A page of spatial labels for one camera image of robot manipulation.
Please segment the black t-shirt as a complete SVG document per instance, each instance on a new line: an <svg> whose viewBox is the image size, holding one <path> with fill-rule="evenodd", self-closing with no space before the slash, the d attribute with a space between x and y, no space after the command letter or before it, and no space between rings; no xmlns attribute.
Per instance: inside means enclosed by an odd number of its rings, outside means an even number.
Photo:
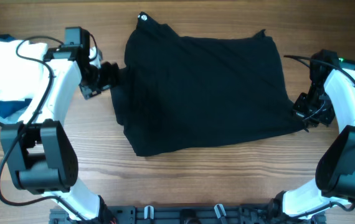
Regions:
<svg viewBox="0 0 355 224"><path fill-rule="evenodd" d="M111 90L135 154L217 147L303 129L291 113L280 55L264 30L243 39L180 36L147 13Z"/></svg>

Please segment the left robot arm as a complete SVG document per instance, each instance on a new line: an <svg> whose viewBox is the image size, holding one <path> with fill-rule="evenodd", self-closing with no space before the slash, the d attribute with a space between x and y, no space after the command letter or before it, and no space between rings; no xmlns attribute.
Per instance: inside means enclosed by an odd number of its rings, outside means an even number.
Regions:
<svg viewBox="0 0 355 224"><path fill-rule="evenodd" d="M72 223L116 223L104 199L93 193L78 177L77 155L64 131L64 119L76 87L89 99L116 83L119 68L102 62L100 52L90 56L82 46L49 49L40 63L47 69L31 105L15 124L0 133L4 157L12 183L38 198L12 202L1 193L0 200L23 207L52 200L65 210Z"/></svg>

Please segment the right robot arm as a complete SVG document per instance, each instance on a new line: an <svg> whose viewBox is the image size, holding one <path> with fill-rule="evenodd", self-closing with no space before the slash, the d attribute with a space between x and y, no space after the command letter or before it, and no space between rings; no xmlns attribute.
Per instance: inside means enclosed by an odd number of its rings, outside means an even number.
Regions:
<svg viewBox="0 0 355 224"><path fill-rule="evenodd" d="M345 212L355 209L355 60L329 50L292 59L309 68L311 80L293 113L306 126L327 126L336 119L339 135L320 159L311 181L271 199L265 213L275 223L312 222L334 207Z"/></svg>

